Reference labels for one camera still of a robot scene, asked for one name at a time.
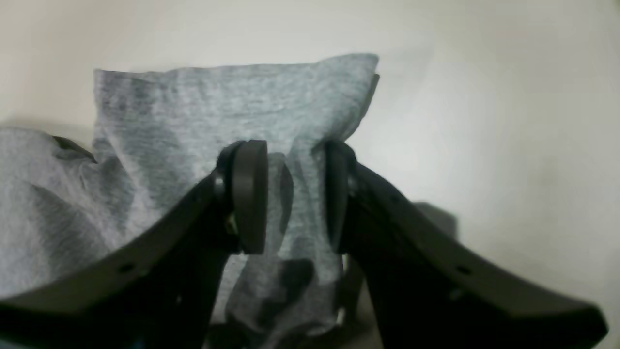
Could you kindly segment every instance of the white wall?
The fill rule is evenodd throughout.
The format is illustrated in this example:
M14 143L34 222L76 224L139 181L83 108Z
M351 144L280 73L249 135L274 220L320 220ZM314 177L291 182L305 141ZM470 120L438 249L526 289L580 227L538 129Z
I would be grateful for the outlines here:
M615 0L3 0L0 120L88 143L93 68L348 52L383 59L360 160L454 212L467 246L620 325Z

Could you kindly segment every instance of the screw hole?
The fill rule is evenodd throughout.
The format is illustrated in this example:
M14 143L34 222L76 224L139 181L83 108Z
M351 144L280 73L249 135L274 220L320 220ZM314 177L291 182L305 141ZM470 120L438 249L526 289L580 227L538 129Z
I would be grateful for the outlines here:
M456 270L463 275L471 275L473 272L466 266L459 265L456 267Z
M118 267L118 273L119 274L126 274L129 273L130 271L134 270L134 268L136 268L136 265L133 263L125 263L121 266Z

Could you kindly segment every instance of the crumpled cloth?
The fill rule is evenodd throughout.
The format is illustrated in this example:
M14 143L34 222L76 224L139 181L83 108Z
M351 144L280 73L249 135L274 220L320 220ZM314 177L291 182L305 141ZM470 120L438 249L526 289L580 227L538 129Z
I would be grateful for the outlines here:
M324 152L363 117L378 62L97 70L92 154L0 128L0 297L79 270L143 233L236 140L268 142L267 246L233 256L207 346L294 348L335 324L342 261L325 223Z

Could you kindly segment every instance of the gray cloth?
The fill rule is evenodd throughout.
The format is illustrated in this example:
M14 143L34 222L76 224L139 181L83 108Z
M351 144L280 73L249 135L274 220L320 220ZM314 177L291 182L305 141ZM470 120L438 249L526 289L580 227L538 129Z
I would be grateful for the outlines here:
M127 244L210 173L223 147L261 139L267 247L227 264L210 346L291 348L329 330L342 264L327 243L320 145L357 128L377 60L96 71L92 156L42 132L0 129L0 296Z

